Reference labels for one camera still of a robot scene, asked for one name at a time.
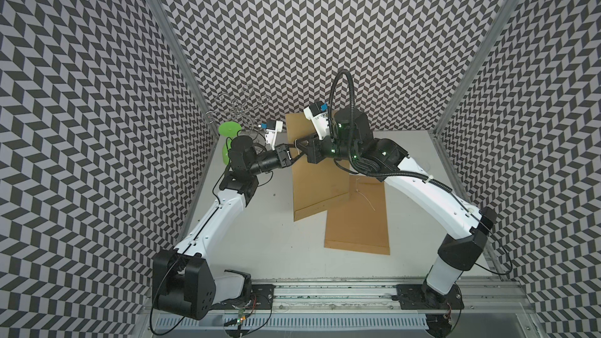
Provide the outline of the brown kraft file bag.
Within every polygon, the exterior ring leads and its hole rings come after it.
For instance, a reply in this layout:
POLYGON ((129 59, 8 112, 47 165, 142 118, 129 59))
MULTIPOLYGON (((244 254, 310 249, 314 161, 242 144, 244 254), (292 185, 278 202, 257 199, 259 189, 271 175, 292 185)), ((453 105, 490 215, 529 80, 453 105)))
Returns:
POLYGON ((388 213, 384 184, 350 177, 350 198, 327 212, 324 247, 389 255, 388 213))

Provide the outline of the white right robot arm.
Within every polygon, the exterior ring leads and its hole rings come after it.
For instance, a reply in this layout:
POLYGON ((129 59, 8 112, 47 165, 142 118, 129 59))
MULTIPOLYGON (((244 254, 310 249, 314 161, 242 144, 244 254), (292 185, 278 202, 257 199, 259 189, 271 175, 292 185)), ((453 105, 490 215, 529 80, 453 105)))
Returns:
POLYGON ((363 222, 326 224, 326 245, 334 249, 389 254, 386 246, 364 239, 387 239, 377 223, 386 215, 385 193, 402 192, 446 231, 438 256, 422 287, 426 297, 445 297, 456 281, 477 264, 496 223, 496 212, 457 197, 397 142, 377 139, 360 110, 331 113, 324 103, 287 114, 287 141, 301 157, 293 165, 294 219, 322 211, 330 218, 363 222))

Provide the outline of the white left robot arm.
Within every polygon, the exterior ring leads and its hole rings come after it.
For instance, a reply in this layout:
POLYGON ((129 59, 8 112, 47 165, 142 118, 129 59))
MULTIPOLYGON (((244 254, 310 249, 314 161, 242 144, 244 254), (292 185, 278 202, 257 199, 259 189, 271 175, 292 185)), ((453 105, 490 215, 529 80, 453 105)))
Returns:
POLYGON ((304 156, 293 156, 290 145, 258 152, 249 136, 237 136, 229 145, 229 163, 218 180, 214 203, 205 216, 170 250, 153 259, 152 307, 182 317, 203 319, 215 305, 250 302, 250 274, 211 271, 211 255, 226 231, 247 208, 260 182, 260 174, 287 168, 304 156))

